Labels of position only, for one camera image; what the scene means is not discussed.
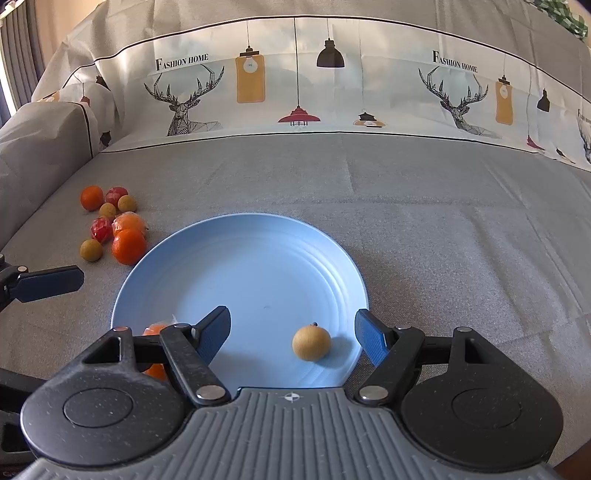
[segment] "gray gripper housing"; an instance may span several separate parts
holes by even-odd
[[[165,448],[135,463],[84,471],[39,459],[18,479],[558,480],[559,477],[545,465],[515,472],[475,473],[442,463],[416,447],[388,410],[356,404],[345,396],[342,388],[244,388],[229,404],[196,410]]]

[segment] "metal screw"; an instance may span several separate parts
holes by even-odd
[[[359,390],[359,396],[362,400],[383,400],[388,396],[388,390],[379,385],[368,385]]]
[[[204,385],[195,393],[201,400],[219,400],[226,394],[226,389],[219,385]]]

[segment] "plate rim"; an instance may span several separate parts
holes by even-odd
[[[128,273],[127,277],[125,278],[124,282],[121,284],[121,287],[119,289],[119,292],[117,293],[117,296],[115,297],[115,303],[113,304],[113,310],[111,311],[111,326],[110,326],[110,328],[111,329],[114,328],[113,322],[114,322],[115,309],[117,307],[117,304],[119,303],[119,298],[121,296],[121,292],[123,291],[123,289],[127,285],[127,282],[129,281],[129,278],[131,277],[131,274],[135,271],[136,268],[138,268],[142,264],[142,262],[144,262],[146,260],[146,258],[148,257],[148,255],[150,253],[152,253],[154,250],[156,250],[158,247],[160,247],[163,243],[165,243],[167,240],[171,239],[172,237],[174,237],[176,235],[181,235],[185,230],[188,230],[190,228],[194,228],[197,225],[201,225],[203,223],[212,222],[214,220],[219,220],[219,219],[227,218],[227,217],[237,217],[237,216],[267,216],[267,217],[273,217],[273,218],[278,218],[278,219],[282,219],[282,220],[290,220],[292,222],[299,223],[300,225],[302,225],[304,227],[312,228],[317,233],[319,233],[323,237],[327,238],[329,241],[331,241],[333,244],[335,244],[338,247],[338,249],[341,251],[341,253],[343,253],[345,255],[345,257],[353,265],[353,267],[355,269],[355,272],[357,273],[357,275],[361,279],[361,286],[363,287],[363,296],[364,296],[364,299],[365,299],[365,305],[363,307],[361,307],[361,308],[366,308],[366,309],[369,308],[369,296],[368,296],[367,286],[365,285],[365,280],[363,279],[363,275],[359,271],[359,267],[357,266],[357,263],[355,263],[355,261],[353,260],[353,258],[347,252],[347,250],[345,250],[341,246],[340,243],[338,243],[334,238],[332,238],[327,233],[323,232],[319,228],[316,228],[314,225],[311,225],[309,223],[306,223],[306,222],[304,222],[302,220],[299,220],[299,219],[293,218],[293,217],[289,217],[289,216],[286,216],[286,215],[279,215],[277,213],[266,213],[266,212],[225,213],[225,214],[222,214],[222,215],[216,215],[216,216],[213,216],[213,217],[210,217],[210,218],[199,220],[198,222],[192,223],[191,225],[187,225],[187,226],[181,228],[180,230],[177,230],[176,232],[172,233],[168,237],[164,238],[159,243],[157,243],[156,245],[154,245],[150,250],[148,250],[148,252],[142,257],[142,259],[137,264],[135,264],[135,266],[131,269],[131,271]],[[363,351],[363,347],[361,347],[361,345],[359,344],[359,342],[358,342],[358,345],[359,345],[359,350],[358,350],[358,353],[356,355],[355,361],[354,362],[351,362],[351,366],[346,371],[345,382],[349,379],[349,377],[351,376],[351,373],[353,372],[353,370],[355,369],[355,367],[359,363],[359,358],[361,357],[361,353]]]

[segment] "tangerine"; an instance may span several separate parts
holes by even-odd
[[[142,233],[128,228],[115,235],[111,252],[117,262],[123,265],[135,265],[145,255],[147,249],[148,242]]]
[[[80,203],[89,212],[98,210],[104,202],[105,195],[103,194],[103,190],[96,185],[86,187],[80,194]]]
[[[143,335],[158,335],[160,330],[165,329],[167,326],[165,323],[153,323],[144,330]]]
[[[137,213],[125,212],[113,220],[113,235],[123,230],[137,230],[142,235],[146,234],[146,222]]]
[[[160,330],[166,328],[167,326],[168,325],[164,325],[162,323],[153,323],[144,330],[144,335],[158,335],[160,333]],[[164,382],[168,380],[166,376],[166,370],[164,370],[163,364],[152,364],[152,366],[148,368],[144,373],[157,380],[162,380]]]

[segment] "yellow lamp illustration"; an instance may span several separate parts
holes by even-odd
[[[513,125],[513,87],[505,76],[495,83],[496,121],[500,124]]]
[[[250,45],[236,58],[236,85],[238,103],[265,101],[265,57]]]

